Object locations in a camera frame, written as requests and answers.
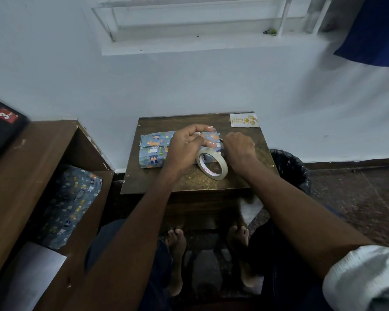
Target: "white paper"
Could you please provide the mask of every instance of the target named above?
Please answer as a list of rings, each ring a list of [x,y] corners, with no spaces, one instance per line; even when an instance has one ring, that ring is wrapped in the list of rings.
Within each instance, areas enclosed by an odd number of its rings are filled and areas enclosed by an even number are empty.
[[[65,259],[27,242],[0,277],[0,311],[32,311]]]
[[[255,112],[249,114],[229,114],[232,128],[259,128]]]

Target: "tape roll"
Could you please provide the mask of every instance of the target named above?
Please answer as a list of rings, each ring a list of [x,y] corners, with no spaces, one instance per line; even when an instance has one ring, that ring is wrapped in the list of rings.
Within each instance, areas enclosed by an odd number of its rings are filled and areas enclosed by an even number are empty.
[[[213,172],[206,166],[206,164],[204,163],[204,154],[212,156],[219,163],[222,169],[221,173]],[[197,165],[200,167],[200,170],[202,170],[208,177],[212,179],[222,180],[228,174],[228,165],[226,164],[226,161],[218,152],[209,147],[200,149],[200,151],[197,153],[196,162]]]

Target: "black garbage bag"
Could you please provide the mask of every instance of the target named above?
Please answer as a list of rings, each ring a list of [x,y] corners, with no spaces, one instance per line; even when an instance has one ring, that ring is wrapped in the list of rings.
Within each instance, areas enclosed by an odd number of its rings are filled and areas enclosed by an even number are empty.
[[[289,152],[278,149],[270,149],[270,152],[280,177],[294,187],[299,188],[302,192],[310,195],[310,171],[304,167],[303,162]]]

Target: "red sticker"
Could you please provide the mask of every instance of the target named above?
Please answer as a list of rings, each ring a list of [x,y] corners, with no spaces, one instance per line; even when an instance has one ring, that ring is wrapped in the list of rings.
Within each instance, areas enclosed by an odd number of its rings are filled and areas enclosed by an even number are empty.
[[[9,109],[0,108],[0,119],[3,119],[9,123],[14,123],[19,116]]]

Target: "white wall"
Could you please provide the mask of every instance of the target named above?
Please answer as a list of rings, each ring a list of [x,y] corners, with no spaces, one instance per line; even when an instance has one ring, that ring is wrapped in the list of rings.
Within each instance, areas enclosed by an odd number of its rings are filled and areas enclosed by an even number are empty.
[[[0,0],[0,100],[79,118],[115,169],[141,116],[243,110],[306,162],[389,157],[389,68],[335,57],[338,45],[103,57],[76,0]]]

